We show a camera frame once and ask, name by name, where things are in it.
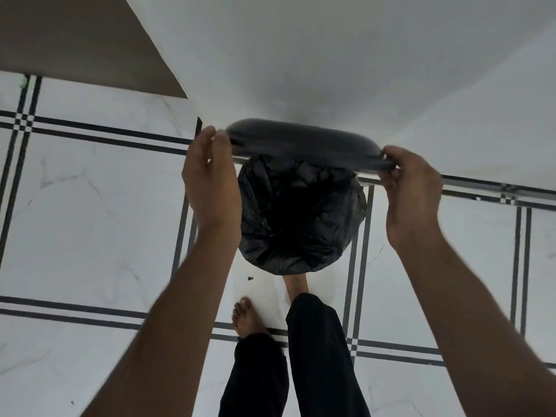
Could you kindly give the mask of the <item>person's right hand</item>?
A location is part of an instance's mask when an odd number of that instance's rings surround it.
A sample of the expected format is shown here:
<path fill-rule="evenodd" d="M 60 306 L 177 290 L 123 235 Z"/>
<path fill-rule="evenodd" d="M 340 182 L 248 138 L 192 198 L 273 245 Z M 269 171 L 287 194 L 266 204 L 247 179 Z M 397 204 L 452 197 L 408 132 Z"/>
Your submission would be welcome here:
<path fill-rule="evenodd" d="M 380 172 L 388 200 L 386 234 L 398 255 L 442 238 L 438 220 L 442 181 L 424 158 L 403 148 L 402 169 Z"/>

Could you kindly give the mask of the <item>person's left hand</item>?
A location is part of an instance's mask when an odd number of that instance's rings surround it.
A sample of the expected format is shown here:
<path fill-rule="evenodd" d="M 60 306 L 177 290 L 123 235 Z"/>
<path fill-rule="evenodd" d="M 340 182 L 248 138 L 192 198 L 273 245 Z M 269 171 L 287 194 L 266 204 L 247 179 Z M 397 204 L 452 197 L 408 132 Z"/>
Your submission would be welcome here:
<path fill-rule="evenodd" d="M 211 139 L 217 130 L 209 125 L 191 143 L 182 179 L 199 234 L 220 237 L 225 245 L 238 248 L 242 213 L 240 189 L 234 162 L 213 163 L 211 160 Z"/>

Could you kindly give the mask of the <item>black round bin lid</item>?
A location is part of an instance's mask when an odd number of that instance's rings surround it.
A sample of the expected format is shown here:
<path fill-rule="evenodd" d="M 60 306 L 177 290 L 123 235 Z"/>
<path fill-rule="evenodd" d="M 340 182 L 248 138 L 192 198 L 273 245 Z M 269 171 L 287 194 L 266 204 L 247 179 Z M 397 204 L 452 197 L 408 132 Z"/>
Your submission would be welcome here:
<path fill-rule="evenodd" d="M 256 118 L 239 120 L 225 132 L 236 156 L 264 154 L 354 172 L 396 168 L 373 140 L 358 133 Z"/>

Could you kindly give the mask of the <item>person's right forearm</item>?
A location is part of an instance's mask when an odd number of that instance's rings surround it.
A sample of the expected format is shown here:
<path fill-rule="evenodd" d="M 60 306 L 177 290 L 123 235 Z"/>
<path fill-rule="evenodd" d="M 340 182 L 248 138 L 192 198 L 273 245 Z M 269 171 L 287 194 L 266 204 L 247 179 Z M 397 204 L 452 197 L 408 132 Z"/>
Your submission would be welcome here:
<path fill-rule="evenodd" d="M 556 417 L 556 375 L 439 231 L 392 237 L 467 417 Z"/>

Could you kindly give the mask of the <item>person's left forearm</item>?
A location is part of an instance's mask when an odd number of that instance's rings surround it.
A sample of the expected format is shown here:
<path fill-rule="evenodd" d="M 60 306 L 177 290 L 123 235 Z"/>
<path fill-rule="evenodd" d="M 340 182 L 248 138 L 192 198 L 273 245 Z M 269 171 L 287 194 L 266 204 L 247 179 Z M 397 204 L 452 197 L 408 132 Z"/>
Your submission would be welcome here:
<path fill-rule="evenodd" d="M 81 417 L 191 417 L 240 229 L 200 228 L 175 277 Z"/>

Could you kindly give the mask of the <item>black garbage bag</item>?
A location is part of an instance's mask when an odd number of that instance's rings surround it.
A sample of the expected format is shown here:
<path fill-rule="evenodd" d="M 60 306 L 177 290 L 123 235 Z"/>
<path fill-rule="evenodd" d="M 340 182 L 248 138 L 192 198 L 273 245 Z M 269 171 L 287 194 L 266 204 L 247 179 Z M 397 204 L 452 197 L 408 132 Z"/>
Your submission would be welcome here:
<path fill-rule="evenodd" d="M 367 212 L 363 187 L 347 168 L 251 157 L 238 175 L 239 250 L 274 275 L 318 272 L 336 262 Z"/>

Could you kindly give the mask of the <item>person's right foot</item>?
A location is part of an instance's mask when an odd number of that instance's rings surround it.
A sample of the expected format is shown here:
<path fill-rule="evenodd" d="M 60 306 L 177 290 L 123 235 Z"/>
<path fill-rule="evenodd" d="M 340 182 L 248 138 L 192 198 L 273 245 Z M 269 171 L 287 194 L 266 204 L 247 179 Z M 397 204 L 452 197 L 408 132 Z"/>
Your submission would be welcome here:
<path fill-rule="evenodd" d="M 306 273 L 284 275 L 282 278 L 286 287 L 289 306 L 293 305 L 298 296 L 310 293 Z"/>

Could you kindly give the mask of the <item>person's foot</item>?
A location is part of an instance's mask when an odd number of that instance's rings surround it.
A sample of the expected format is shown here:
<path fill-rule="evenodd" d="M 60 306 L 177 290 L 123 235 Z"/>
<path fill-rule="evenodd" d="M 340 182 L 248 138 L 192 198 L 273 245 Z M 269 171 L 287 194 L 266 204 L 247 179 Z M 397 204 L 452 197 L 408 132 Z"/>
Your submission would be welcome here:
<path fill-rule="evenodd" d="M 248 297 L 242 297 L 233 307 L 232 326 L 241 340 L 254 334 L 270 335 L 258 311 Z"/>
<path fill-rule="evenodd" d="M 310 293 L 306 273 L 284 275 L 282 278 L 286 287 L 289 306 L 293 305 L 298 296 Z"/>

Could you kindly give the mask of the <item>person's left foot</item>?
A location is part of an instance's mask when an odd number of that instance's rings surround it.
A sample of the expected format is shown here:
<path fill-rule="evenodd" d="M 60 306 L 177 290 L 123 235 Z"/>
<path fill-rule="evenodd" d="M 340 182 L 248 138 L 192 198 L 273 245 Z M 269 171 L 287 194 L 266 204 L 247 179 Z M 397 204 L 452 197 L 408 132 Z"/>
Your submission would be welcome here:
<path fill-rule="evenodd" d="M 232 326 L 241 340 L 254 334 L 270 335 L 258 311 L 248 297 L 242 297 L 233 307 Z"/>

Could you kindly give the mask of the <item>brown door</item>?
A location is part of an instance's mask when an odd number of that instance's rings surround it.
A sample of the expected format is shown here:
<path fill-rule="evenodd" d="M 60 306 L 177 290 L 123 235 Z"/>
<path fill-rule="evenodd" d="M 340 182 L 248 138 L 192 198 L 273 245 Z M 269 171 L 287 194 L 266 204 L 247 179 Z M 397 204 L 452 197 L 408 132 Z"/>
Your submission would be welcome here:
<path fill-rule="evenodd" d="M 0 0 L 0 70 L 187 98 L 126 0 Z"/>

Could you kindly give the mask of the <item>black trousers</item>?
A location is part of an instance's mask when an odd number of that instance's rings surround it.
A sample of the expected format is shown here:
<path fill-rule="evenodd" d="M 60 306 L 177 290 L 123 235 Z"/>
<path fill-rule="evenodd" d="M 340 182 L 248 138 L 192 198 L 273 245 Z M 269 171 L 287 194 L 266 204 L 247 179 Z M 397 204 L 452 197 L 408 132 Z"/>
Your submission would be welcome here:
<path fill-rule="evenodd" d="M 299 294 L 286 317 L 291 376 L 301 417 L 371 417 L 336 311 Z M 271 335 L 240 336 L 218 417 L 282 417 L 286 356 Z"/>

